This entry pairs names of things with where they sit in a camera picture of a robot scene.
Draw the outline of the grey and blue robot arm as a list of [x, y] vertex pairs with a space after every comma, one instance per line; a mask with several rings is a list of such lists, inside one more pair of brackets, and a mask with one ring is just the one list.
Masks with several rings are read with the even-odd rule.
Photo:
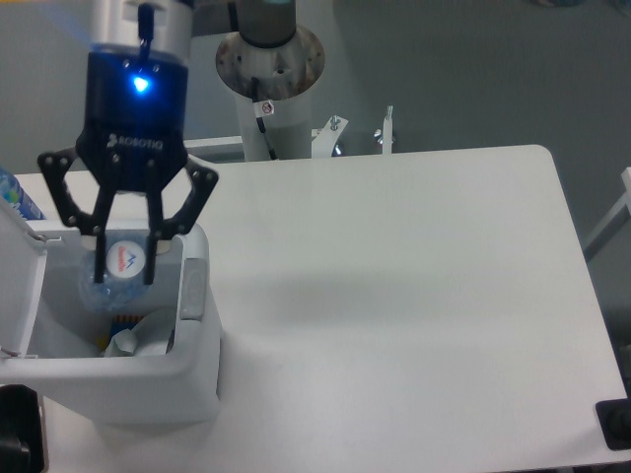
[[119, 193], [144, 196], [144, 282], [158, 245], [190, 232], [219, 176], [183, 143], [190, 43], [234, 34], [278, 51], [298, 34], [293, 1], [97, 1], [84, 124], [76, 144], [38, 156], [62, 222], [94, 240], [94, 281], [105, 279], [106, 224]]

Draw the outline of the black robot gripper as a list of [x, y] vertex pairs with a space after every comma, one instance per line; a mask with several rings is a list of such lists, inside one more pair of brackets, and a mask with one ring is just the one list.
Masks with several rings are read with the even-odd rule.
[[[143, 283], [150, 286], [158, 243], [191, 231], [219, 181], [215, 170], [187, 160], [183, 147], [187, 79], [188, 69], [170, 61], [140, 63], [133, 54], [91, 52], [84, 128], [76, 150], [45, 152], [36, 159], [62, 223], [95, 239], [95, 284], [105, 280], [106, 224], [117, 190], [146, 191], [149, 232]], [[75, 202], [65, 180], [78, 156], [99, 183], [91, 214]], [[165, 219], [162, 191], [183, 167], [189, 193], [175, 214]]]

